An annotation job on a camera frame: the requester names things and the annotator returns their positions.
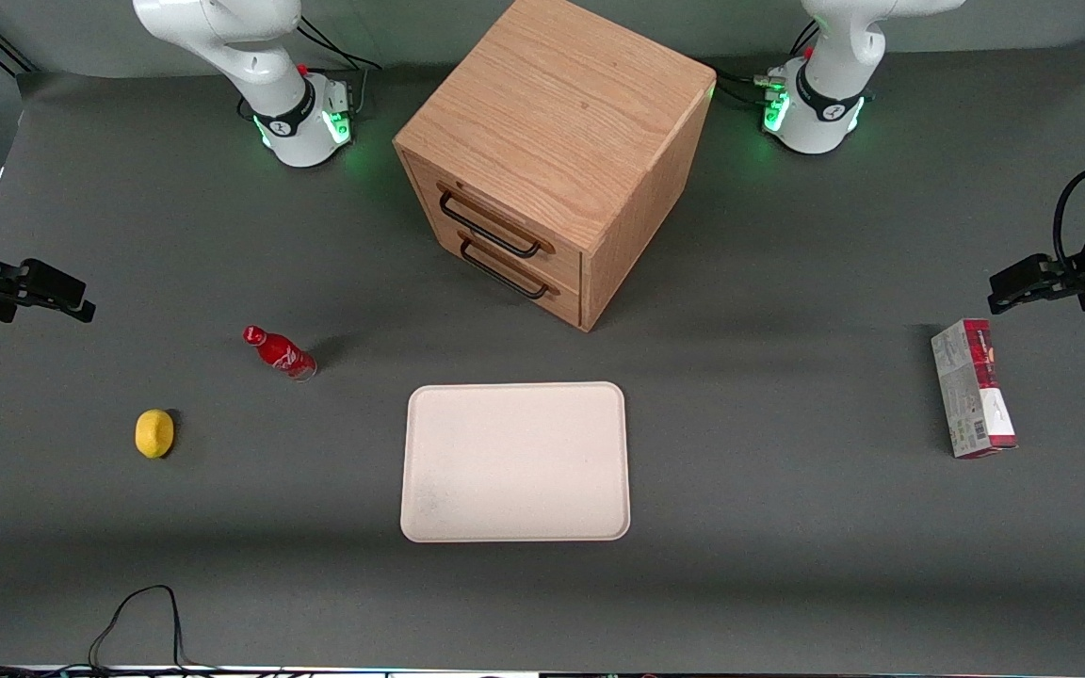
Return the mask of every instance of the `red bottle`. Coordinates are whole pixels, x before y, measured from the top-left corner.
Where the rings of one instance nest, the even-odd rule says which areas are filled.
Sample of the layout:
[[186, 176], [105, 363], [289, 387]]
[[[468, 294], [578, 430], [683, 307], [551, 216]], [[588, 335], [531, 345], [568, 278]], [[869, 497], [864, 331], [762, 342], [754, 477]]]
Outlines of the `red bottle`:
[[245, 342], [257, 346], [258, 356], [270, 367], [280, 370], [296, 382], [307, 382], [316, 373], [316, 361], [312, 356], [302, 351], [282, 334], [267, 334], [258, 325], [245, 328]]

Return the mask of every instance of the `black metal handle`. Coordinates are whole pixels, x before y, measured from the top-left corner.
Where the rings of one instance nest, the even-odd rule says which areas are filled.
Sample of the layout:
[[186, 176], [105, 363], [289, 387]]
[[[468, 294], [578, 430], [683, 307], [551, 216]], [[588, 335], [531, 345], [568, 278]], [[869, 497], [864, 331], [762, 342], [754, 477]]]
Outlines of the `black metal handle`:
[[454, 197], [451, 192], [449, 192], [449, 190], [444, 190], [443, 197], [441, 197], [438, 201], [438, 206], [441, 207], [441, 209], [443, 209], [443, 214], [447, 215], [451, 219], [457, 220], [457, 222], [460, 222], [463, 226], [470, 228], [471, 232], [476, 232], [476, 234], [482, 235], [486, 240], [490, 240], [492, 243], [494, 243], [501, 250], [507, 251], [507, 253], [513, 254], [513, 256], [520, 259], [528, 259], [533, 257], [534, 254], [537, 254], [538, 250], [542, 247], [542, 244], [539, 243], [537, 240], [534, 241], [534, 244], [531, 245], [529, 250], [522, 250], [520, 247], [513, 246], [512, 243], [509, 243], [508, 240], [505, 240], [503, 238], [496, 235], [495, 232], [487, 231], [486, 228], [482, 228], [480, 225], [475, 223], [474, 220], [465, 218], [465, 216], [458, 214], [458, 212], [456, 210], [452, 210], [451, 207], [447, 205], [447, 203], [451, 202], [451, 197]]
[[496, 282], [500, 282], [501, 284], [503, 284], [505, 287], [512, 289], [513, 292], [518, 292], [519, 295], [525, 296], [526, 299], [538, 300], [541, 299], [542, 295], [546, 295], [548, 290], [546, 283], [540, 283], [541, 287], [539, 287], [537, 292], [531, 292], [528, 289], [522, 287], [521, 284], [518, 284], [512, 280], [505, 278], [505, 276], [501, 274], [500, 271], [496, 270], [492, 266], [486, 265], [486, 263], [483, 263], [480, 259], [471, 256], [471, 254], [467, 254], [467, 248], [469, 248], [470, 246], [471, 246], [471, 241], [464, 238], [463, 245], [460, 246], [460, 254], [461, 256], [463, 256], [463, 260], [465, 263], [469, 263], [469, 265], [474, 266], [475, 268], [482, 271], [485, 271], [485, 273], [487, 274], [490, 274], [492, 278], [496, 279]]

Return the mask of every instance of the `drawer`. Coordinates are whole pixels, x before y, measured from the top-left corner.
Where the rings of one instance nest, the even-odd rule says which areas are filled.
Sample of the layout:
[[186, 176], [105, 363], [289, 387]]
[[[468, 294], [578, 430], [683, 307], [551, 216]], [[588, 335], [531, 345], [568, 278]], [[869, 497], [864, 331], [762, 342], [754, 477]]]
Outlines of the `drawer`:
[[464, 181], [433, 163], [413, 153], [405, 155], [405, 166], [410, 169], [435, 235], [441, 239], [454, 228], [464, 229], [469, 240], [480, 241], [485, 250], [499, 251], [519, 268], [580, 289], [580, 251], [509, 218], [503, 210], [473, 196], [476, 192]]
[[467, 229], [441, 232], [438, 242], [448, 253], [462, 258], [468, 265], [482, 270], [505, 286], [513, 289], [519, 295], [529, 297], [535, 304], [557, 315], [564, 322], [580, 325], [580, 295], [575, 289], [524, 270], [513, 257], [482, 243]]

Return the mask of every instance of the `wood grain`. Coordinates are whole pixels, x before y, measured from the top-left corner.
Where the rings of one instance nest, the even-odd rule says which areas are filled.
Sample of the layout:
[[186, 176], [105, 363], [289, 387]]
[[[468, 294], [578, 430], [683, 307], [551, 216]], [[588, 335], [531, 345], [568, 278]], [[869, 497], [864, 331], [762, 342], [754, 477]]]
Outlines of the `wood grain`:
[[706, 89], [701, 103], [676, 127], [667, 150], [636, 186], [615, 218], [614, 227], [607, 231], [602, 244], [589, 257], [582, 280], [582, 330], [591, 330], [605, 311], [634, 263], [684, 192], [698, 140], [702, 138], [711, 94]]
[[[473, 241], [589, 331], [685, 189], [714, 81], [565, 0], [516, 0], [393, 143], [441, 245]], [[546, 248], [498, 248], [444, 214], [447, 190], [464, 218]]]
[[714, 72], [564, 0], [518, 0], [397, 133], [577, 248], [595, 248]]

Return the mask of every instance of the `yellow lemon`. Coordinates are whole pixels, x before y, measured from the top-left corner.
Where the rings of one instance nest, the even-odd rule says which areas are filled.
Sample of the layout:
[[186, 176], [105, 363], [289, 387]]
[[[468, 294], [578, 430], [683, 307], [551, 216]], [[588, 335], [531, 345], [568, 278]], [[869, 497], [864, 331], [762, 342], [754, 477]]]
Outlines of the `yellow lemon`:
[[137, 449], [151, 460], [174, 445], [174, 420], [164, 410], [150, 410], [137, 420]]

